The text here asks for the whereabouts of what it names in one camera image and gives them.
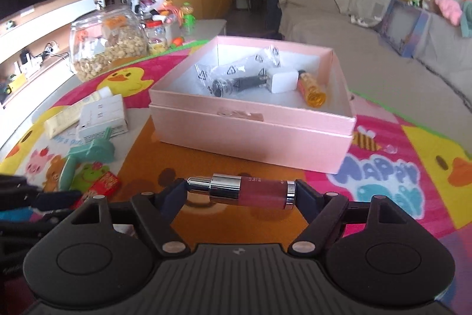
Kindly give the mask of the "teal plastic holder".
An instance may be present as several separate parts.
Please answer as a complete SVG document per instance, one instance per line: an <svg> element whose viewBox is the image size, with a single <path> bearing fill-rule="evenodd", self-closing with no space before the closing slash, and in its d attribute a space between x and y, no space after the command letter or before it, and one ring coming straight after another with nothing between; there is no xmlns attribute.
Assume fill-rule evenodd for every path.
<svg viewBox="0 0 472 315"><path fill-rule="evenodd" d="M80 146L71 147L65 157L65 165L58 180L58 189L66 191L71 188L76 166L83 162L110 163L114 160L115 147L110 141L112 129L107 127L101 138Z"/></svg>

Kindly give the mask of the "colourful cartoon play mat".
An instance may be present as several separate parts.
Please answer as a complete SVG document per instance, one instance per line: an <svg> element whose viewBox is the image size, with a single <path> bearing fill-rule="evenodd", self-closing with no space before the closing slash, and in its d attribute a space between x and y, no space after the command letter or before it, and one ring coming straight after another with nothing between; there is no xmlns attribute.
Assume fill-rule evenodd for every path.
<svg viewBox="0 0 472 315"><path fill-rule="evenodd" d="M1 162L3 314L469 314L471 156L324 47L217 37Z"/></svg>

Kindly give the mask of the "red small packet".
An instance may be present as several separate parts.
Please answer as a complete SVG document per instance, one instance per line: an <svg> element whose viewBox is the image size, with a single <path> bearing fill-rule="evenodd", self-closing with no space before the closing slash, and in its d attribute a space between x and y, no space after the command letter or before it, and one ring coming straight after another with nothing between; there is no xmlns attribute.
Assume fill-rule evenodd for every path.
<svg viewBox="0 0 472 315"><path fill-rule="evenodd" d="M96 195L102 195L106 198L111 198L115 195L122 186L119 178L107 171L103 176L99 177L90 188L82 194L82 196L71 206L72 209L80 207L84 201Z"/></svg>

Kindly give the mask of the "cream wrapped packet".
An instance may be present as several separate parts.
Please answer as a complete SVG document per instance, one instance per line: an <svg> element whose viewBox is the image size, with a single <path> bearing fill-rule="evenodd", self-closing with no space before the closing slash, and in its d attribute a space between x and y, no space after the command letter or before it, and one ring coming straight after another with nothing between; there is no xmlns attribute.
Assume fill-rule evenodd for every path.
<svg viewBox="0 0 472 315"><path fill-rule="evenodd" d="M85 105L92 102L97 102L103 98L111 97L113 95L111 89L106 86L98 91L89 94L80 101L69 105L61 110L59 113L50 117L44 122L44 129L49 139L62 133L64 130L76 124L81 116L82 109Z"/></svg>

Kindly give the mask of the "pink plush toy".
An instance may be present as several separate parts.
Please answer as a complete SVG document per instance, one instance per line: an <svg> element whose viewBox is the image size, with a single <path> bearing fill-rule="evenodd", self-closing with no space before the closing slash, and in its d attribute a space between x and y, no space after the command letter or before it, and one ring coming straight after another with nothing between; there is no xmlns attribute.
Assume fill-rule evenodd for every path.
<svg viewBox="0 0 472 315"><path fill-rule="evenodd" d="M435 0L435 4L441 15L449 21L452 26L458 26L462 17L462 8L455 0Z"/></svg>

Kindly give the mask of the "blue picture book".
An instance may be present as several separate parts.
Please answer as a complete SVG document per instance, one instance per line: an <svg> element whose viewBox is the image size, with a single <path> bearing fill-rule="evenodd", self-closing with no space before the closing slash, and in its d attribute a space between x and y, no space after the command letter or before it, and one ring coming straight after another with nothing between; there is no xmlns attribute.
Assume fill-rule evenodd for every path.
<svg viewBox="0 0 472 315"><path fill-rule="evenodd" d="M431 13L399 0L392 0L378 32L403 58L413 58L422 48L431 23Z"/></svg>

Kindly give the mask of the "teal plush toy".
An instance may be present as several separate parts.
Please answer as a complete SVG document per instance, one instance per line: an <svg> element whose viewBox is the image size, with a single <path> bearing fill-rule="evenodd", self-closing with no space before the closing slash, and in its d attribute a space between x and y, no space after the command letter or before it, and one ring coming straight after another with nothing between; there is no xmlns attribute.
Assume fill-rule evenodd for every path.
<svg viewBox="0 0 472 315"><path fill-rule="evenodd" d="M472 37L472 1L465 0L462 7L460 28L463 37Z"/></svg>

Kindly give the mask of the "yellow liquid bottle black cap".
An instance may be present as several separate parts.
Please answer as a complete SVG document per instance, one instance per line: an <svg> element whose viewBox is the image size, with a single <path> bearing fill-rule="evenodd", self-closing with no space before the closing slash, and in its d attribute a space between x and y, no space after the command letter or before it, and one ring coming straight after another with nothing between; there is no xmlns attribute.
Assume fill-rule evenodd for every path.
<svg viewBox="0 0 472 315"><path fill-rule="evenodd" d="M315 75L305 70L299 70L298 90L310 107L319 108L326 102L326 91L318 83Z"/></svg>

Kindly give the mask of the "grey sofa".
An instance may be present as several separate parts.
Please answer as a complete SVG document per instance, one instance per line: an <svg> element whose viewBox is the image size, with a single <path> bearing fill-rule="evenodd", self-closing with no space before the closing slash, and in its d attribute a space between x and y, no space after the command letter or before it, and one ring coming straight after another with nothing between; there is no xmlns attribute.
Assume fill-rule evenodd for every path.
<svg viewBox="0 0 472 315"><path fill-rule="evenodd" d="M278 31L290 42L333 49L351 90L471 149L464 98L417 59L401 57L374 29L352 23L359 1L278 0Z"/></svg>

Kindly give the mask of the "small yellow label jar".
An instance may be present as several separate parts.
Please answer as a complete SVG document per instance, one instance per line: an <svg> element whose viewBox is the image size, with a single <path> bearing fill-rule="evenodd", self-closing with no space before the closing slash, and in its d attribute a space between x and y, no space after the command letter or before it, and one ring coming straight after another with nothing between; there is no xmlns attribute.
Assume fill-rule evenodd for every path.
<svg viewBox="0 0 472 315"><path fill-rule="evenodd" d="M158 55L168 50L169 46L165 36L165 26L162 21L146 22L146 35L151 55Z"/></svg>

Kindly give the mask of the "green toy figure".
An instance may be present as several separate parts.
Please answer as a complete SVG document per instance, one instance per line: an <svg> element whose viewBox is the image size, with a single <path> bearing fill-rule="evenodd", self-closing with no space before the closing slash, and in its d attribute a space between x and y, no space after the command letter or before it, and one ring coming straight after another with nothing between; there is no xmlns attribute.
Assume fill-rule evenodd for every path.
<svg viewBox="0 0 472 315"><path fill-rule="evenodd" d="M195 24L194 8L189 2L184 2L181 7L182 12L182 28L185 34L193 31Z"/></svg>

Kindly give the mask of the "glass jar of nuts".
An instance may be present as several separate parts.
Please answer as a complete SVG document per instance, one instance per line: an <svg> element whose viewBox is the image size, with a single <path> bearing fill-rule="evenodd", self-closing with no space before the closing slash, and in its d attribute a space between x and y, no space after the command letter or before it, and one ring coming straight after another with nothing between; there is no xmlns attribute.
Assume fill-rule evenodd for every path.
<svg viewBox="0 0 472 315"><path fill-rule="evenodd" d="M145 30L126 5L98 6L71 23L69 39L73 71L82 82L110 70L121 60L148 54Z"/></svg>

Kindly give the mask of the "white power adapter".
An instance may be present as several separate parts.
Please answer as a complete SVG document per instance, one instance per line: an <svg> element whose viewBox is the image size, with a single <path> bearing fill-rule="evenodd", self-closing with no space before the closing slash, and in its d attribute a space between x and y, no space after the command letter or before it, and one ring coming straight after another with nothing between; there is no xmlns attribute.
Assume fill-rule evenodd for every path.
<svg viewBox="0 0 472 315"><path fill-rule="evenodd" d="M297 88L299 72L287 67L270 68L266 71L267 88L271 94L294 91Z"/></svg>

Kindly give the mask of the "clear bag with black item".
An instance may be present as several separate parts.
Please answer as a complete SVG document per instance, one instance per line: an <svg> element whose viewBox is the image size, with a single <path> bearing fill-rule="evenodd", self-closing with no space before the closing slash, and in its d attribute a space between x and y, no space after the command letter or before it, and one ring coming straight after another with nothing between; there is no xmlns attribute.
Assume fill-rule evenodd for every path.
<svg viewBox="0 0 472 315"><path fill-rule="evenodd" d="M194 66L198 79L215 97L228 97L267 84L268 70L280 66L278 49L271 45L228 64Z"/></svg>

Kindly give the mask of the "pink cardboard box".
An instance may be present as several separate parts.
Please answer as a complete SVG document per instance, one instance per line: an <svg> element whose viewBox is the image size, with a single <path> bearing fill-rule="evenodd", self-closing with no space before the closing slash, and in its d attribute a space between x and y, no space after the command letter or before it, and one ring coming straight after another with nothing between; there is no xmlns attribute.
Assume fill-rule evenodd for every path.
<svg viewBox="0 0 472 315"><path fill-rule="evenodd" d="M215 97L194 66L221 65L268 47L280 63L315 75L326 102L312 108L297 90L265 87ZM158 138L176 146L335 174L350 148L356 114L340 61L331 48L249 37L217 36L176 65L149 91Z"/></svg>

